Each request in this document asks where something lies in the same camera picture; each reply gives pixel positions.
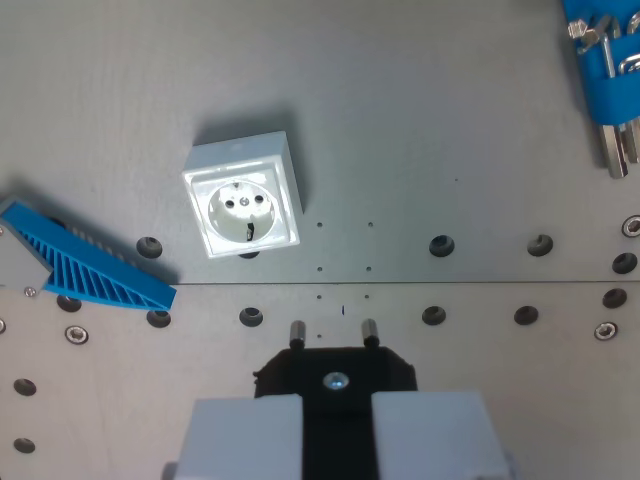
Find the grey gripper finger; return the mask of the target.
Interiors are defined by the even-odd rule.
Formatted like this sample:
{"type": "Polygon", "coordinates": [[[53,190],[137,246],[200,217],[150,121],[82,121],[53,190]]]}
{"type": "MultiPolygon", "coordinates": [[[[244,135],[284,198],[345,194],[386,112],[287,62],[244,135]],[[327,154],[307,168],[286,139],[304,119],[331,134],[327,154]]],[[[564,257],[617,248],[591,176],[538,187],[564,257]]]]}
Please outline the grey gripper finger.
{"type": "Polygon", "coordinates": [[[296,394],[195,402],[164,479],[301,479],[303,401],[296,394]]]}
{"type": "Polygon", "coordinates": [[[379,392],[372,414],[381,479],[513,477],[477,392],[379,392]]]}

